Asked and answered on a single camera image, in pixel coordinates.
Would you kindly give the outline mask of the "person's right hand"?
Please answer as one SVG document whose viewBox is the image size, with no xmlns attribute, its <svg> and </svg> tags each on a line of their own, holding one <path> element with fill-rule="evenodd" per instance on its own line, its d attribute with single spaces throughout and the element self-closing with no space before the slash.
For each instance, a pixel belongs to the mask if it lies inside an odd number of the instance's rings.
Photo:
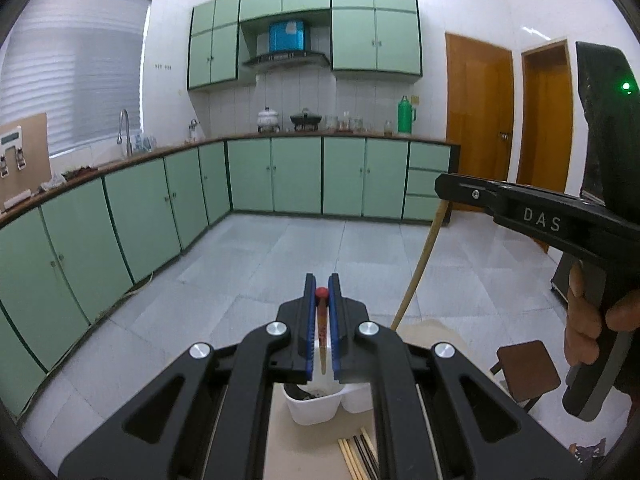
<svg viewBox="0 0 640 480">
<path fill-rule="evenodd" d="M 586 299 L 586 281 L 579 262 L 568 278 L 568 305 L 564 332 L 564 354 L 570 366 L 591 365 L 599 356 L 597 339 L 603 322 L 598 309 Z M 633 332 L 639 328 L 639 292 L 630 292 L 606 312 L 605 323 L 614 332 Z"/>
</svg>

